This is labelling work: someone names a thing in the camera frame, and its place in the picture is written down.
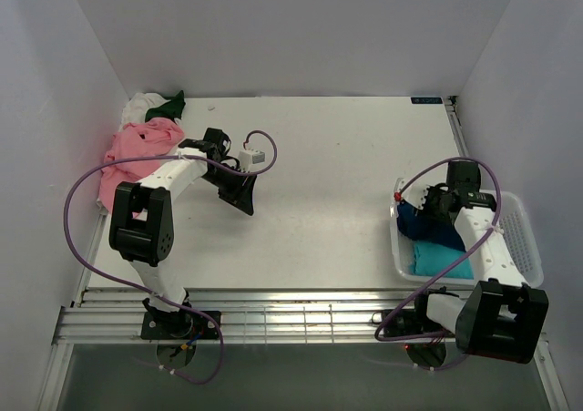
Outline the rolled turquoise t-shirt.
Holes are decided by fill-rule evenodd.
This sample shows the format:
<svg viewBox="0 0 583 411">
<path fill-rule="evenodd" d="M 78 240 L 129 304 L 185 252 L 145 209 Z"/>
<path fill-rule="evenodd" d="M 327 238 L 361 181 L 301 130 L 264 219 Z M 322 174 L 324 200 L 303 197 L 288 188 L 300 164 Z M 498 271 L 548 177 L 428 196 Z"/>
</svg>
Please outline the rolled turquoise t-shirt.
<svg viewBox="0 0 583 411">
<path fill-rule="evenodd" d="M 429 241 L 413 242 L 411 273 L 418 276 L 434 276 L 464 255 L 463 251 Z M 473 280 L 474 274 L 468 259 L 457 265 L 445 278 Z"/>
</svg>

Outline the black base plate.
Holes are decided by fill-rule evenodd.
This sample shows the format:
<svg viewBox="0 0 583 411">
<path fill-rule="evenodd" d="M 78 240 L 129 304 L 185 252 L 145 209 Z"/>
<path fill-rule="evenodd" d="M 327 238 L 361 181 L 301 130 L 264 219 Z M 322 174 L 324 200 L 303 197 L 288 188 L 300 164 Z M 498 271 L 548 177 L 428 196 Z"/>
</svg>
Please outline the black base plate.
<svg viewBox="0 0 583 411">
<path fill-rule="evenodd" d="M 397 337 L 417 334 L 440 334 L 446 338 L 454 336 L 440 324 L 423 317 L 413 309 L 403 309 L 399 312 L 395 318 L 383 328 L 380 336 Z"/>
<path fill-rule="evenodd" d="M 183 340 L 194 338 L 201 340 L 215 340 L 219 338 L 216 325 L 220 325 L 220 311 L 206 311 L 209 318 L 189 312 L 151 313 L 146 312 L 143 317 L 139 337 L 142 340 Z"/>
</svg>

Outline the blue label sticker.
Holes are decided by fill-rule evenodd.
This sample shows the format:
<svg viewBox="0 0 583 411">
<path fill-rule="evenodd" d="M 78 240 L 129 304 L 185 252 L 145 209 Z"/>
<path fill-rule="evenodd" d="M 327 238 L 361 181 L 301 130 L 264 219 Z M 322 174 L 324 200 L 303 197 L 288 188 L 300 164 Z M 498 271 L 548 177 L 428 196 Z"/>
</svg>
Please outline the blue label sticker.
<svg viewBox="0 0 583 411">
<path fill-rule="evenodd" d="M 440 97 L 410 97 L 414 105 L 442 105 L 443 100 Z"/>
</svg>

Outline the dark green t-shirt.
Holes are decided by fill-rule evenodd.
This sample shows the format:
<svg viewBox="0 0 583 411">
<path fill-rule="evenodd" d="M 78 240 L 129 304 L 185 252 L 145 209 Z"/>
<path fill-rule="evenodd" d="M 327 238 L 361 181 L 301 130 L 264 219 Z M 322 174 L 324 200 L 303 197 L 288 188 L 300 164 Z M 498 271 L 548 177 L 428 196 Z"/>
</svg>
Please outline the dark green t-shirt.
<svg viewBox="0 0 583 411">
<path fill-rule="evenodd" d="M 160 106 L 150 108 L 146 115 L 145 121 L 150 122 L 154 118 L 170 119 L 174 123 L 182 119 L 184 108 L 186 107 L 185 93 L 183 90 L 175 96 L 164 98 L 165 102 Z"/>
</svg>

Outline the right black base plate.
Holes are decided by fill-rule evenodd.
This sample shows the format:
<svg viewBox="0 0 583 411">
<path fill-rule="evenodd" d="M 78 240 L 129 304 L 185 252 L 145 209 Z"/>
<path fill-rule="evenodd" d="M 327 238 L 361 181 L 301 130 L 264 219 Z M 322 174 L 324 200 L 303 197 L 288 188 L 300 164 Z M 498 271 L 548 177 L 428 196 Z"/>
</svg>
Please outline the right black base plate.
<svg viewBox="0 0 583 411">
<path fill-rule="evenodd" d="M 440 334 L 446 338 L 454 336 L 440 324 L 423 317 L 413 309 L 403 309 L 399 312 L 395 318 L 383 328 L 380 336 L 397 337 L 417 334 Z"/>
</svg>

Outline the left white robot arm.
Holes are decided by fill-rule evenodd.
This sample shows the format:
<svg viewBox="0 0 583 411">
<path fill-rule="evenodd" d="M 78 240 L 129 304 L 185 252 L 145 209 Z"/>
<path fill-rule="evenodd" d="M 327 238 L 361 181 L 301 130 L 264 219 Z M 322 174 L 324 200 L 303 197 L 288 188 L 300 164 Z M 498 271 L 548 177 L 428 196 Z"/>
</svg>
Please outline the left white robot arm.
<svg viewBox="0 0 583 411">
<path fill-rule="evenodd" d="M 173 337 L 187 335 L 193 326 L 191 312 L 180 307 L 189 304 L 188 292 L 169 262 L 175 239 L 173 201 L 195 180 L 203 179 L 218 189 L 221 200 L 247 215 L 254 213 L 257 177 L 251 169 L 266 160 L 265 153 L 244 147 L 234 158 L 229 151 L 228 135 L 208 128 L 203 139 L 180 142 L 177 159 L 137 182 L 116 187 L 109 245 L 153 292 L 143 304 L 155 324 Z"/>
</svg>

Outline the navy blue printed t-shirt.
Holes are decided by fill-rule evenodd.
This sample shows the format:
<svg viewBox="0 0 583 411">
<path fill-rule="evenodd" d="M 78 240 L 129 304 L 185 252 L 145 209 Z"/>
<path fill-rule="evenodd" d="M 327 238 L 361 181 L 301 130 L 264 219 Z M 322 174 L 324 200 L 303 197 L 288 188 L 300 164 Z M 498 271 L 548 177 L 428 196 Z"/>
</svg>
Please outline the navy blue printed t-shirt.
<svg viewBox="0 0 583 411">
<path fill-rule="evenodd" d="M 465 251 L 464 243 L 453 226 L 422 215 L 407 202 L 397 205 L 397 228 L 412 241 L 428 241 L 460 252 Z"/>
</svg>

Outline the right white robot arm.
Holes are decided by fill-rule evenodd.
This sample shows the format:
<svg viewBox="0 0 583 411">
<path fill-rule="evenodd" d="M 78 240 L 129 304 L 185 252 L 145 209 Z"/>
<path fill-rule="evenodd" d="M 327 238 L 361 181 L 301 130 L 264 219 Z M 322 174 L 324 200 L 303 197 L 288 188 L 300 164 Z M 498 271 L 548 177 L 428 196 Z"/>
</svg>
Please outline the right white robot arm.
<svg viewBox="0 0 583 411">
<path fill-rule="evenodd" d="M 501 194 L 481 190 L 477 162 L 448 162 L 445 183 L 429 189 L 422 213 L 460 236 L 476 285 L 466 300 L 446 290 L 427 292 L 426 303 L 412 311 L 411 322 L 422 335 L 445 328 L 465 354 L 527 364 L 549 302 L 544 291 L 527 283 L 512 259 L 497 225 L 500 210 Z"/>
</svg>

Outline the white t-shirt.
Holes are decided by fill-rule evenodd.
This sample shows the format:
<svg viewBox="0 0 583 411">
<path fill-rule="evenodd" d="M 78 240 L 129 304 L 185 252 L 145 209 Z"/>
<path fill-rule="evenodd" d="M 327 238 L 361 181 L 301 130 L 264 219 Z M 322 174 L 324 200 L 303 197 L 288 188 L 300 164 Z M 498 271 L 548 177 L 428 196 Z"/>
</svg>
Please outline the white t-shirt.
<svg viewBox="0 0 583 411">
<path fill-rule="evenodd" d="M 146 114 L 151 108 L 158 108 L 166 102 L 167 100 L 157 93 L 137 93 L 122 110 L 121 125 L 144 123 Z"/>
</svg>

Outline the white plastic basket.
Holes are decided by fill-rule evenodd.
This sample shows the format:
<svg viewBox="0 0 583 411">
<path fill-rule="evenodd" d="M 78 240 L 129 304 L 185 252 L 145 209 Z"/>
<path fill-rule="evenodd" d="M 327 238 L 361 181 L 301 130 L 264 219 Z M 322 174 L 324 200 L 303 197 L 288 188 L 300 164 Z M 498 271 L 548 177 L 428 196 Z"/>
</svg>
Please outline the white plastic basket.
<svg viewBox="0 0 583 411">
<path fill-rule="evenodd" d="M 405 188 L 415 181 L 407 180 Z M 501 210 L 497 225 L 501 228 L 506 246 L 508 247 L 511 257 L 514 260 L 518 270 L 527 279 L 527 283 L 532 288 L 537 288 L 544 280 L 541 259 L 538 253 L 537 243 L 531 229 L 527 213 L 520 199 L 512 193 L 501 190 L 482 190 L 483 192 L 501 194 Z M 445 278 L 445 275 L 452 271 L 457 265 L 468 259 L 466 251 L 459 259 L 452 262 L 447 268 L 434 276 L 418 276 L 411 273 L 411 264 L 413 262 L 413 242 L 403 236 L 397 228 L 397 205 L 401 202 L 401 197 L 394 192 L 394 199 L 391 207 L 391 243 L 396 270 L 407 280 L 419 282 L 422 284 L 442 282 L 446 285 L 463 285 L 474 287 L 473 280 Z"/>
</svg>

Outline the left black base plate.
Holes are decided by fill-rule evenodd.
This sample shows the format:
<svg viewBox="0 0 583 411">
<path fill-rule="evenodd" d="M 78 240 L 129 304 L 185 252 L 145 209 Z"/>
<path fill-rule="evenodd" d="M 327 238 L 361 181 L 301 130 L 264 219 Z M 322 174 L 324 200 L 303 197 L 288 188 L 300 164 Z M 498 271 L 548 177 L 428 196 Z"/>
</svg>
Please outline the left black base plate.
<svg viewBox="0 0 583 411">
<path fill-rule="evenodd" d="M 220 311 L 206 311 L 209 318 L 189 312 L 151 313 L 146 312 L 143 317 L 139 337 L 142 340 L 183 340 L 194 338 L 201 340 L 215 340 L 219 338 L 216 325 L 220 325 Z"/>
</svg>

